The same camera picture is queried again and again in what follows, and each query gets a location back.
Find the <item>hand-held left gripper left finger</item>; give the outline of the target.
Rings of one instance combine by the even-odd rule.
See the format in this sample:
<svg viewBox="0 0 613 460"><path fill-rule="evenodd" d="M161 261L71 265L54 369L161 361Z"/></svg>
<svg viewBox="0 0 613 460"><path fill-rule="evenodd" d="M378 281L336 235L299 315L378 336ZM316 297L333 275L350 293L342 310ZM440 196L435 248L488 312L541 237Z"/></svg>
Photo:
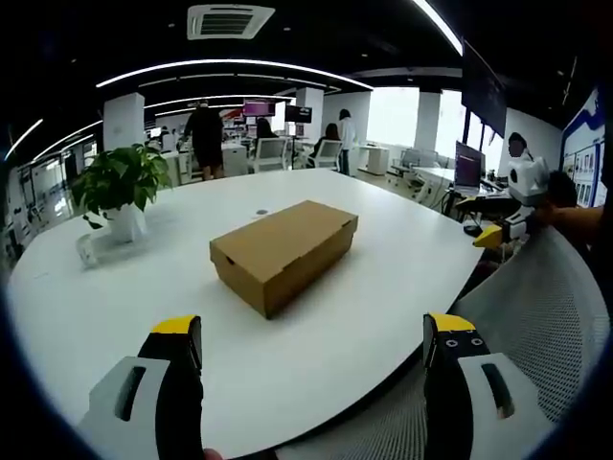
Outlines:
<svg viewBox="0 0 613 460"><path fill-rule="evenodd" d="M79 434L101 459L202 459L201 318L165 320L90 391Z"/></svg>

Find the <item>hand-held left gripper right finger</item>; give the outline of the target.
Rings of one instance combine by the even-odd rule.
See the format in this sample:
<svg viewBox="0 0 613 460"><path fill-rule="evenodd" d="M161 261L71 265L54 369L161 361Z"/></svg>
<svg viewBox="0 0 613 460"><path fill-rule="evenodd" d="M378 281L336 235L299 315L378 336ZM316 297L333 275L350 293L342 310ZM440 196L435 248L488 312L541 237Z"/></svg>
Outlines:
<svg viewBox="0 0 613 460"><path fill-rule="evenodd" d="M532 381L460 316L423 316L426 459L526 459L553 424Z"/></svg>

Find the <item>person's right hand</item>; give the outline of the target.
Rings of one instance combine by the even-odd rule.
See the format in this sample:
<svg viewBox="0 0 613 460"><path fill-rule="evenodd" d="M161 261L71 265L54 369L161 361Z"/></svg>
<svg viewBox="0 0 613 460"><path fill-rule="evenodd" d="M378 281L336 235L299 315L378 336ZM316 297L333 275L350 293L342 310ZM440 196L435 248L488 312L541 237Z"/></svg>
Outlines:
<svg viewBox="0 0 613 460"><path fill-rule="evenodd" d="M557 208L577 206L578 195L573 180L564 172L554 171L549 175L547 200Z"/></svg>

